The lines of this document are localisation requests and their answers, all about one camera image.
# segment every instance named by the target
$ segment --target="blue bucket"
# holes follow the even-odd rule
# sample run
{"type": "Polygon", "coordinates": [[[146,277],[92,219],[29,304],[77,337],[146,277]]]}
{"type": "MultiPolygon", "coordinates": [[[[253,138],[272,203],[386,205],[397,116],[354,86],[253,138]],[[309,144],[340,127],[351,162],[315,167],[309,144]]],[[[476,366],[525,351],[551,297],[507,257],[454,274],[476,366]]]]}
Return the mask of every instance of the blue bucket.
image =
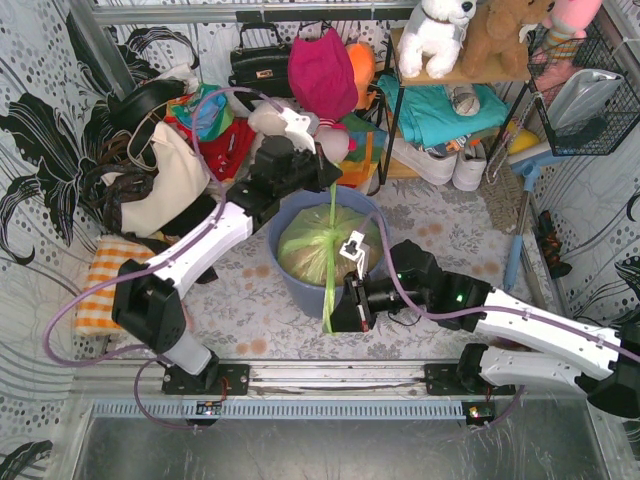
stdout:
{"type": "MultiPolygon", "coordinates": [[[[325,287],[309,285],[292,277],[282,269],[280,264],[278,264],[276,257],[278,254],[278,243],[280,242],[282,232],[284,232],[291,224],[300,210],[315,207],[323,203],[331,203],[331,194],[328,191],[322,193],[312,193],[307,191],[294,193],[285,202],[283,202],[283,205],[280,207],[280,211],[271,219],[269,233],[267,235],[269,255],[273,260],[273,264],[282,275],[291,298],[293,298],[295,304],[305,313],[305,315],[315,318],[322,318],[324,292],[326,290],[325,287]]],[[[349,207],[363,215],[367,215],[373,211],[377,211],[382,214],[382,211],[378,205],[373,202],[373,200],[351,188],[337,188],[336,204],[342,205],[343,207],[349,207]]],[[[389,237],[389,225],[387,224],[387,220],[384,219],[384,216],[382,218],[384,220],[384,229],[387,233],[387,237],[389,237]]],[[[376,273],[381,270],[383,263],[384,257],[381,257],[378,264],[370,272],[372,276],[375,276],[376,273]]],[[[342,290],[342,285],[336,287],[336,305],[342,298],[342,290]]]]}

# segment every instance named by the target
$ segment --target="yellow toy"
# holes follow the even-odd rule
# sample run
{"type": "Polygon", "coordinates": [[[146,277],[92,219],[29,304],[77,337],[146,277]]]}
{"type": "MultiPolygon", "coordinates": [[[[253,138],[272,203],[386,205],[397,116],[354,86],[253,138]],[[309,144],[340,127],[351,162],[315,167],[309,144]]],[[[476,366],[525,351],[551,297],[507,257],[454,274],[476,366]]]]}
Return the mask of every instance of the yellow toy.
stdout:
{"type": "MultiPolygon", "coordinates": [[[[507,131],[509,132],[509,134],[513,135],[518,131],[518,126],[513,121],[511,121],[509,122],[507,131]]],[[[511,144],[511,148],[509,148],[509,155],[515,155],[516,153],[520,153],[527,148],[538,145],[539,143],[540,139],[535,133],[530,132],[526,129],[522,129],[516,137],[515,141],[511,144]]]]}

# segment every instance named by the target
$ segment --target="green strap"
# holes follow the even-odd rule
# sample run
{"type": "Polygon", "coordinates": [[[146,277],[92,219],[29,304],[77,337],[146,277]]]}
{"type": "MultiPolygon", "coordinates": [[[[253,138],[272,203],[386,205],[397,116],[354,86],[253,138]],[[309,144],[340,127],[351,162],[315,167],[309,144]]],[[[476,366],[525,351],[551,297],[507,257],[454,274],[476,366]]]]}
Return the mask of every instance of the green strap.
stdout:
{"type": "MultiPolygon", "coordinates": [[[[333,231],[336,223],[336,184],[331,185],[331,208],[329,210],[329,227],[333,231]]],[[[333,333],[331,329],[331,313],[336,302],[336,259],[335,239],[331,241],[331,248],[327,256],[327,283],[324,292],[324,306],[322,309],[322,331],[333,333]]]]}

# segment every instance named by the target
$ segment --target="brown teddy bear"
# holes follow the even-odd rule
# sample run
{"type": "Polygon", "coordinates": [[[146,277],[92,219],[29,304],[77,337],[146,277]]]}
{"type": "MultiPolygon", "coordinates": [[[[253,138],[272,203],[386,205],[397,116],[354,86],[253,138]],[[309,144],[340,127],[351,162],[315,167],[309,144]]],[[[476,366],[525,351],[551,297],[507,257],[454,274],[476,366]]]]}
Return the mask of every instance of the brown teddy bear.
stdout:
{"type": "Polygon", "coordinates": [[[526,71],[529,54],[527,44],[520,42],[520,30],[544,20],[553,5],[553,0],[493,0],[478,7],[462,50],[462,73],[479,76],[492,53],[500,54],[508,75],[526,71]]]}

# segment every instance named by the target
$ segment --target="pink hat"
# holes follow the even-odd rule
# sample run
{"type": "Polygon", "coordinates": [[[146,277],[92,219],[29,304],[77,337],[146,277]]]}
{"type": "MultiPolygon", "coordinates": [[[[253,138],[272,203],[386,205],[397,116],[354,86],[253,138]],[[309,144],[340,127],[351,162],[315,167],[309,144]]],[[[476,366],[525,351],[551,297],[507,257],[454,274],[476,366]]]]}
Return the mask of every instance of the pink hat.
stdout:
{"type": "Polygon", "coordinates": [[[289,85],[302,108],[338,120],[358,103],[353,67],[335,28],[307,42],[296,37],[289,57],[289,85]]]}

